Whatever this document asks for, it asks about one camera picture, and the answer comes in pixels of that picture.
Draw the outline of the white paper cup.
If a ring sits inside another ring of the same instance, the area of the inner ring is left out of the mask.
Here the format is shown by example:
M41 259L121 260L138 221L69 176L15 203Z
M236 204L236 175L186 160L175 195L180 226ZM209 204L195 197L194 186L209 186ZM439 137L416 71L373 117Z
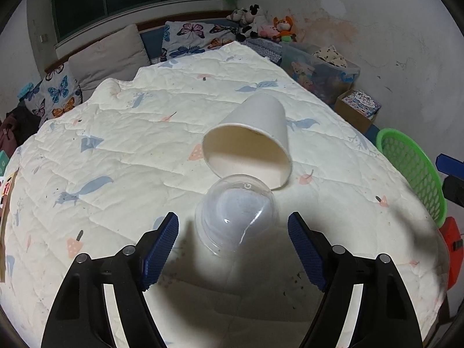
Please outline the white paper cup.
M202 150L206 164L221 178L244 174L274 190L292 173L285 109L268 92L254 93L209 129Z

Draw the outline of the butterfly pillow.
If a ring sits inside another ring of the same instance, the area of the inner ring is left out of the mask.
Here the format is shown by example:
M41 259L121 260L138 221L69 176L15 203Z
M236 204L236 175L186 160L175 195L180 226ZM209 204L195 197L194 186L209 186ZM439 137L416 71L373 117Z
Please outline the butterfly pillow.
M59 65L46 74L37 85L28 84L20 93L20 101L42 126L83 103L83 92L72 74L69 63Z
M236 40L236 31L218 23L168 21L164 26L160 60L216 50Z

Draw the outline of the green tissue box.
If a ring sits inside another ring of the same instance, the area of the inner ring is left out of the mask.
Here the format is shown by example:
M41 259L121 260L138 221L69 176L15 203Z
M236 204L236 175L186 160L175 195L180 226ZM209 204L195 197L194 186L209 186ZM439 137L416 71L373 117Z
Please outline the green tissue box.
M2 177L5 173L5 169L10 161L10 158L4 150L0 152L0 176Z

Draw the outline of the cream quilted table cover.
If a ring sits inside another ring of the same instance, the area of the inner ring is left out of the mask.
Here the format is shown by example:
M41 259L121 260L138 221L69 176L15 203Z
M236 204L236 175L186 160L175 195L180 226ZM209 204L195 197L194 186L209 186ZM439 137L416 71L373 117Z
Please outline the cream quilted table cover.
M236 262L199 240L195 211L217 177L204 134L253 95L285 109L293 171L274 192L279 220ZM168 212L179 236L145 294L169 347L297 347L322 297L287 233L301 214L354 255L392 257L422 335L447 288L446 245L404 177L362 134L278 66L231 43L105 80L13 154L1 306L39 347L56 293L78 253L116 254Z

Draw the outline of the left butterfly pillow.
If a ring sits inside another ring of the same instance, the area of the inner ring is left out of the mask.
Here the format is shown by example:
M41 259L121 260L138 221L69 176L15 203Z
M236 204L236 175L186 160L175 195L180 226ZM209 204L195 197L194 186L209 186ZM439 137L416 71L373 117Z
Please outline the left butterfly pillow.
M59 65L46 74L37 85L28 84L20 93L20 101L42 126L83 103L83 92L72 74L69 63Z

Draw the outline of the cardboard box with books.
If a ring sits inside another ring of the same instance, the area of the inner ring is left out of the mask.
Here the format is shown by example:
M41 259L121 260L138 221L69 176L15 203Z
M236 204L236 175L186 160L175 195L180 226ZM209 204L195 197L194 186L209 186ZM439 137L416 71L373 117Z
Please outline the cardboard box with books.
M334 105L334 111L361 134L370 129L380 109L381 104L362 90L348 90Z

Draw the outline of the clear plastic storage bin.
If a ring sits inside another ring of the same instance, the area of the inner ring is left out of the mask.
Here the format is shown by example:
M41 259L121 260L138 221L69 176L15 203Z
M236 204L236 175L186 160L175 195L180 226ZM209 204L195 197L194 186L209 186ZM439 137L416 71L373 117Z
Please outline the clear plastic storage bin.
M360 67L335 46L318 47L298 43L275 43L266 39L247 39L244 45L279 65L293 80L326 104L350 90L360 76Z

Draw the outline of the green perforated plastic basket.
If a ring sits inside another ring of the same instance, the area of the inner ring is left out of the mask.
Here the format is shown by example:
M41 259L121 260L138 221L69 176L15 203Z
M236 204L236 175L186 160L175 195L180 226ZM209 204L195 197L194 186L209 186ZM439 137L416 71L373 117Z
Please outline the green perforated plastic basket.
M376 147L407 180L438 228L447 217L447 202L438 171L422 148L403 132L384 128L376 136Z

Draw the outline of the red plastic stool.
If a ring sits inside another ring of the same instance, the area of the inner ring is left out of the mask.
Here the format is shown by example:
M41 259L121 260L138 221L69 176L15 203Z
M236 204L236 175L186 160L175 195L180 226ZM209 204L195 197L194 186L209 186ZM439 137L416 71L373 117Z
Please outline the red plastic stool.
M458 280L463 264L463 235L453 217L446 217L444 225L439 228L439 231L447 245L449 255L447 289L451 289Z

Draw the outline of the orange fox plush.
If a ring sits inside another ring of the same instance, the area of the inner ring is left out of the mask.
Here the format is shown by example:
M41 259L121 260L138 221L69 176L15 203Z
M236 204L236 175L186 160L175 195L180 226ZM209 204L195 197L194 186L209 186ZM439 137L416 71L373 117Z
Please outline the orange fox plush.
M273 20L275 35L274 42L296 42L296 33L293 30L293 18L286 16L283 19L277 17Z

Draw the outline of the dark clothes pile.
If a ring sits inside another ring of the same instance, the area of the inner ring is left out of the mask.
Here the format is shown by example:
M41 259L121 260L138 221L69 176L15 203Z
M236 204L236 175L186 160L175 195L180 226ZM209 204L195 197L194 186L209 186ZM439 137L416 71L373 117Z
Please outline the dark clothes pile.
M1 122L1 150L10 158L15 150L39 129L41 118L24 106L18 106Z

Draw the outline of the beige pillow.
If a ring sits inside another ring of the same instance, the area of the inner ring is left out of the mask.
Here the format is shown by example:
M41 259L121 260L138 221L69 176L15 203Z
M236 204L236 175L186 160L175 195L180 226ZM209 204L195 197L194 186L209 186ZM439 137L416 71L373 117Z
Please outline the beige pillow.
M131 81L140 68L150 66L135 24L70 56L68 63L83 93L83 101L87 101L105 79Z

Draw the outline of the clear plastic dome lid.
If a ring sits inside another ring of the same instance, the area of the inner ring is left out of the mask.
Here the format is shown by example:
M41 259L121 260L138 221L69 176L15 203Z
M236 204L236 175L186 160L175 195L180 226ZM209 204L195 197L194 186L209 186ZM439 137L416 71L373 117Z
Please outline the clear plastic dome lid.
M218 180L195 212L201 243L212 254L233 257L278 221L274 193L258 178L235 174Z

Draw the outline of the black white cow plush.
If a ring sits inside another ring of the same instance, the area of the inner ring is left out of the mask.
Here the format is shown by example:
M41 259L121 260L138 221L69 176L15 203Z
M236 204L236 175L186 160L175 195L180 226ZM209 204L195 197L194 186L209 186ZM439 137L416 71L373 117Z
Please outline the black white cow plush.
M258 4L250 5L249 8L234 10L227 17L238 25L236 40L244 42L248 38L273 39L274 32L268 21L265 11Z

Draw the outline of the right butterfly pillow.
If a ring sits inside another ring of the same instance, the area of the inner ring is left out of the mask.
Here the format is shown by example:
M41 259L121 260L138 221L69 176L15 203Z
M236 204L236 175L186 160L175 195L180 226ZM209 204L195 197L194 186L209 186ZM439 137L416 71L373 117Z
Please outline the right butterfly pillow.
M236 31L218 23L168 21L164 26L160 60L216 50L236 40Z

